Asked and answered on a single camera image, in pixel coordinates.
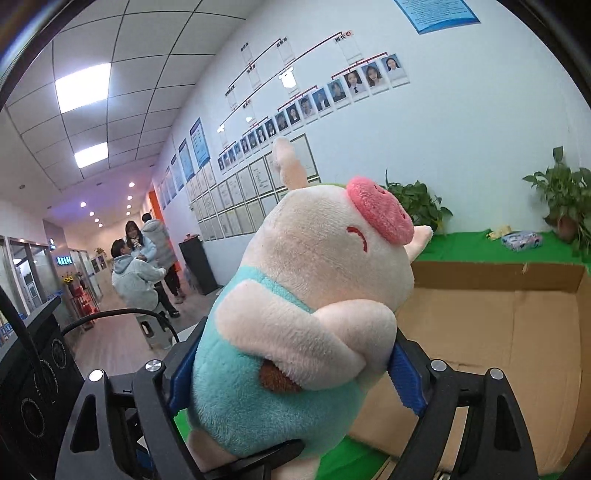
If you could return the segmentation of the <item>pink pig plush toy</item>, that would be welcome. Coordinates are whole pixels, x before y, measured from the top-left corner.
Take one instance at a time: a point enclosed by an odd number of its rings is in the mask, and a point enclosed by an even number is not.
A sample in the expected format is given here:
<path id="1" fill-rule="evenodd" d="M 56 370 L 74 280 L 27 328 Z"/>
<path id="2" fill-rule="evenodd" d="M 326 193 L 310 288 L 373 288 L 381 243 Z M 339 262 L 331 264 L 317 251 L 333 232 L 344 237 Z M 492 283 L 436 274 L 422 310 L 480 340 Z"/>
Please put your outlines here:
<path id="1" fill-rule="evenodd" d="M 371 179 L 311 185 L 287 139 L 274 141 L 273 167 L 287 195 L 209 313 L 187 446 L 208 472 L 300 440 L 303 453 L 273 475 L 311 479 L 387 370 L 394 314 L 433 231 Z"/>

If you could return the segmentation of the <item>grey plastic stool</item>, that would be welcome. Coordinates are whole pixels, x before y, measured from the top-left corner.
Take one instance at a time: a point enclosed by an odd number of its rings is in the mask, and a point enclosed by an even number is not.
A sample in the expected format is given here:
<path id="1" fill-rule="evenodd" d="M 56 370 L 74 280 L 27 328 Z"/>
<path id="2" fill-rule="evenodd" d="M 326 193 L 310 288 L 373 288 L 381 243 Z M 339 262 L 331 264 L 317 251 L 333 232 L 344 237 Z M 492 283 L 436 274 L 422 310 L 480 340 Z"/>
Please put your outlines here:
<path id="1" fill-rule="evenodd" d="M 145 341 L 150 349 L 168 350 L 173 344 L 173 335 L 169 330 L 165 311 L 157 313 L 157 317 L 135 314 Z"/>

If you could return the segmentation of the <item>seated person grey hoodie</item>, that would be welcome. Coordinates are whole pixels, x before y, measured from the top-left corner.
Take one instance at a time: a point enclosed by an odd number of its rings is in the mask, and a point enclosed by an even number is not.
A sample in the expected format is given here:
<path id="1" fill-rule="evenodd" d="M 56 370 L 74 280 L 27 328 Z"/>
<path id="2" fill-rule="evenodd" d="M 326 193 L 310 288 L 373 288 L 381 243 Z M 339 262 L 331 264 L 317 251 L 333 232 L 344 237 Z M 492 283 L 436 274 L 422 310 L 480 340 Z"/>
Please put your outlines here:
<path id="1" fill-rule="evenodd" d="M 112 285 L 116 293 L 129 308 L 160 312 L 165 310 L 170 318 L 180 313 L 173 306 L 165 306 L 163 295 L 155 284 L 164 279 L 166 270 L 157 268 L 139 256 L 133 256 L 131 248 L 123 239 L 117 239 L 111 246 L 113 258 Z"/>

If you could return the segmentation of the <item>standing woman light jacket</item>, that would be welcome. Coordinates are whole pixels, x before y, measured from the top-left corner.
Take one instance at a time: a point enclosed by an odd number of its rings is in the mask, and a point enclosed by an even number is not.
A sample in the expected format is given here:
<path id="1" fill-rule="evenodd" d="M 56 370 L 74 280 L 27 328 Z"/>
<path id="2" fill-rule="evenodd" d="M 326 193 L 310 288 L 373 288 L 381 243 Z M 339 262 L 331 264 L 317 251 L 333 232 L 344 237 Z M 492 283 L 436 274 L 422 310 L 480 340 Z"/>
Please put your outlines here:
<path id="1" fill-rule="evenodd" d="M 141 232 L 134 221 L 128 221 L 125 224 L 125 240 L 133 258 L 138 258 L 152 266 L 157 265 L 155 245 Z"/>

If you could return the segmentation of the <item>standing person grey coat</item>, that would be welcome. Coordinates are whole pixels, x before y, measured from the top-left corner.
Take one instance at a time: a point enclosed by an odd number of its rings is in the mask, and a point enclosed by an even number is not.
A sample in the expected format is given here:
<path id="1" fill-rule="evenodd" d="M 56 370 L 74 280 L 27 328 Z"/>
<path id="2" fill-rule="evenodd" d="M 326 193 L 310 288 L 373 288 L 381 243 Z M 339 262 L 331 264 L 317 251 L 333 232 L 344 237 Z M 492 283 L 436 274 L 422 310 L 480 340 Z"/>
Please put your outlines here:
<path id="1" fill-rule="evenodd" d="M 174 297 L 174 302 L 182 303 L 186 295 L 180 285 L 176 271 L 177 258 L 171 246 L 169 234 L 161 220 L 153 218 L 150 213 L 144 213 L 142 234 L 145 235 L 156 248 L 155 260 L 159 267 L 167 270 L 164 281 Z"/>

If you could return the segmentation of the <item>small colourful packet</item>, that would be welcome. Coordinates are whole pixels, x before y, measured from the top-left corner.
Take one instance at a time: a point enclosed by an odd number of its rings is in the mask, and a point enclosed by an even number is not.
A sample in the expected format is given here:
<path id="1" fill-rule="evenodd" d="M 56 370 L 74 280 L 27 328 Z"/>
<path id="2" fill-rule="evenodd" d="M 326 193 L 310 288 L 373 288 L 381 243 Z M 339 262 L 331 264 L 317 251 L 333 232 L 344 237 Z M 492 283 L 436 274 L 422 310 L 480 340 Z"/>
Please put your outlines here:
<path id="1" fill-rule="evenodd" d="M 504 235 L 501 241 L 512 251 L 525 251 L 540 247 L 543 244 L 543 237 L 536 232 L 519 231 Z"/>

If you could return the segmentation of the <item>yellow crumpled item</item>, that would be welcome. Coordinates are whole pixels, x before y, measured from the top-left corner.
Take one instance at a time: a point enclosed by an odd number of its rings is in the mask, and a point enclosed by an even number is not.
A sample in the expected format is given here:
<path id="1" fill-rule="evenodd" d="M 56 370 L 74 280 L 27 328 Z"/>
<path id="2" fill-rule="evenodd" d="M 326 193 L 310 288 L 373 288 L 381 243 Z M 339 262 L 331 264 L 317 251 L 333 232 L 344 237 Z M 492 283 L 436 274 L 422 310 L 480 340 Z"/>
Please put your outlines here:
<path id="1" fill-rule="evenodd" d="M 495 241 L 501 239 L 505 235 L 508 235 L 512 232 L 512 228 L 510 225 L 504 225 L 502 227 L 497 228 L 496 230 L 491 230 L 487 234 L 487 238 L 491 241 Z"/>

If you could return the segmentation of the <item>left potted green plant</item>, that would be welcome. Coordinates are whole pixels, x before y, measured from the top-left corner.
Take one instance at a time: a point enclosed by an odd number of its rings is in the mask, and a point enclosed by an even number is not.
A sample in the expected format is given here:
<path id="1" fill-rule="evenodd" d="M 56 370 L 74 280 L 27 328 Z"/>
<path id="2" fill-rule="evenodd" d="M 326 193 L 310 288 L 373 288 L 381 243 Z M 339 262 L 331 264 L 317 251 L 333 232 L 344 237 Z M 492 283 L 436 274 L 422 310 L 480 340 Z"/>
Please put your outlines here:
<path id="1" fill-rule="evenodd" d="M 446 234 L 446 222 L 453 212 L 425 183 L 419 180 L 409 184 L 394 182 L 385 172 L 384 187 L 400 201 L 415 226 L 430 226 L 435 234 Z"/>

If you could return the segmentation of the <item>potted green plant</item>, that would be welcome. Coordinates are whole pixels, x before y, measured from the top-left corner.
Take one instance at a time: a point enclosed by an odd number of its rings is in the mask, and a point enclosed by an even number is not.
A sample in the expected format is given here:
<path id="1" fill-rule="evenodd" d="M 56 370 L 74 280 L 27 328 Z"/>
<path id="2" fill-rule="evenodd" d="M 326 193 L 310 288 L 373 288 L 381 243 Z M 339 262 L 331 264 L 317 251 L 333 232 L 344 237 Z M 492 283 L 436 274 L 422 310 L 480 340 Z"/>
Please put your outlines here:
<path id="1" fill-rule="evenodd" d="M 446 234 L 446 222 L 453 212 L 425 183 L 419 180 L 409 184 L 394 182 L 385 172 L 384 187 L 400 201 L 415 226 L 430 226 L 435 234 Z"/>
<path id="2" fill-rule="evenodd" d="M 552 150 L 554 164 L 544 172 L 536 171 L 523 180 L 548 206 L 544 221 L 575 256 L 590 261 L 590 170 L 571 169 L 562 146 Z"/>

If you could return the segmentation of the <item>right potted green plant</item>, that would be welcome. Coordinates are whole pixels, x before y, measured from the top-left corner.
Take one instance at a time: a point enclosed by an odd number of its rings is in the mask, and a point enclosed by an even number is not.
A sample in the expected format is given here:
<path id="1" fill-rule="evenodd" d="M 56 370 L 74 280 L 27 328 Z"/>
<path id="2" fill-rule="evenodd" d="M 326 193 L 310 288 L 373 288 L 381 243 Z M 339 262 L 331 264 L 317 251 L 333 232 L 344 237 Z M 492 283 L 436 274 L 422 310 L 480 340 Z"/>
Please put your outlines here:
<path id="1" fill-rule="evenodd" d="M 544 221 L 575 256 L 590 261 L 590 170 L 571 169 L 562 146 L 552 150 L 554 164 L 544 172 L 536 171 L 523 180 L 548 206 Z"/>

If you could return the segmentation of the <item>black cabinet by wall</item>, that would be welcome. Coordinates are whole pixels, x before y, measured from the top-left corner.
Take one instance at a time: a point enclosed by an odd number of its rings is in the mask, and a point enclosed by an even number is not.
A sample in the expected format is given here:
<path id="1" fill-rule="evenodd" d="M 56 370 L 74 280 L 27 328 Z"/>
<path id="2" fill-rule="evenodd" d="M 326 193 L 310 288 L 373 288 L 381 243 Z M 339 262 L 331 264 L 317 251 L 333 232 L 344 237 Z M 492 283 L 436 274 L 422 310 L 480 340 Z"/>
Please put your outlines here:
<path id="1" fill-rule="evenodd" d="M 189 236 L 179 243 L 179 248 L 186 267 L 197 280 L 197 290 L 202 295 L 208 295 L 217 290 L 218 284 L 200 238 Z"/>

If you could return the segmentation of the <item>blue wall notice board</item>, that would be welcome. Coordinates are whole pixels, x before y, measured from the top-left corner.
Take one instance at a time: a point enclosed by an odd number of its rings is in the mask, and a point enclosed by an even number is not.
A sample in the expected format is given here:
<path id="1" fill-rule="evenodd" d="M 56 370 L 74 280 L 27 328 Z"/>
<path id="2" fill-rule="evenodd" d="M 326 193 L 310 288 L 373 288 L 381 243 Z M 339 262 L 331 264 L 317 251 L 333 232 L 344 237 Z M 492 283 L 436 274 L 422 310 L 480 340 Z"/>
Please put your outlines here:
<path id="1" fill-rule="evenodd" d="M 478 24 L 463 0 L 394 0 L 418 34 Z"/>

